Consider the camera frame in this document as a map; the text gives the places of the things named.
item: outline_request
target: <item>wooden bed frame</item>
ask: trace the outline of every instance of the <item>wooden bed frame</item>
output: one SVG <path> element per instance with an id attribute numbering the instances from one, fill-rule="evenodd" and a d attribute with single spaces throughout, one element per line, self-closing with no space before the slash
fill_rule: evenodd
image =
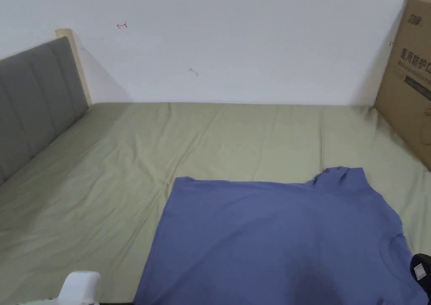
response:
<path id="1" fill-rule="evenodd" d="M 77 46 L 78 38 L 72 29 L 57 29 L 55 31 L 55 34 L 57 38 L 67 37 L 69 39 L 70 47 L 72 48 L 73 57 L 75 58 L 76 68 L 78 69 L 79 78 L 82 83 L 82 87 L 84 89 L 85 98 L 87 99 L 88 106 L 90 107 L 92 105 L 92 101 L 91 101 L 90 91 L 88 90 L 87 81 L 85 80 L 84 69 L 82 68 L 80 58 L 79 58 L 79 52 L 78 52 L 78 46 Z"/>

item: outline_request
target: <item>bed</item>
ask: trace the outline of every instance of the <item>bed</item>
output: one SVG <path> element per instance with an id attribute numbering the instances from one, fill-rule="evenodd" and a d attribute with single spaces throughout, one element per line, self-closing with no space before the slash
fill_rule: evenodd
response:
<path id="1" fill-rule="evenodd" d="M 101 302 L 131 301 L 179 176 L 301 183 L 326 167 L 363 167 L 373 188 L 400 214 L 413 253 L 431 254 L 431 174 L 374 108 L 91 105 L 73 39 L 58 38 L 38 51 L 1 61 L 0 80 L 11 71 L 14 79 L 24 78 L 29 69 L 20 66 L 31 66 L 37 75 L 37 66 L 49 64 L 47 70 L 56 73 L 48 75 L 58 82 L 35 76 L 37 88 L 54 95 L 57 84 L 68 92 L 62 102 L 72 110 L 57 109 L 58 119 L 38 119 L 34 87 L 20 88 L 17 100 L 27 103 L 15 115 L 35 117 L 28 128 L 18 126 L 38 142 L 24 157 L 14 155 L 7 172 L 0 146 L 1 304 L 56 297 L 75 270 L 100 272 Z M 51 58 L 43 60 L 47 53 Z M 40 104 L 51 113 L 59 99 L 49 98 Z M 62 126 L 54 127 L 58 120 Z M 3 141 L 6 124 L 3 117 Z"/>

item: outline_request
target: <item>gray headboard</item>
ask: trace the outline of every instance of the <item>gray headboard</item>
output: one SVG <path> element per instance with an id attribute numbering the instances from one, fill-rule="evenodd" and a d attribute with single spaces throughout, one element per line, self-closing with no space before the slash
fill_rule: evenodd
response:
<path id="1" fill-rule="evenodd" d="M 0 185 L 87 109 L 67 37 L 0 60 Z"/>

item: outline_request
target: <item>mattress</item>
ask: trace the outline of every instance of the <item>mattress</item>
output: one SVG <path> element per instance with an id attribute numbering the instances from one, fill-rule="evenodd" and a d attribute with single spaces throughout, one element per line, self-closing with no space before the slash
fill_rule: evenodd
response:
<path id="1" fill-rule="evenodd" d="M 176 177 L 302 183 L 340 165 L 431 254 L 431 174 L 373 108 L 96 104 L 0 187 L 0 303 L 56 297 L 74 270 L 101 273 L 101 302 L 131 301 Z"/>

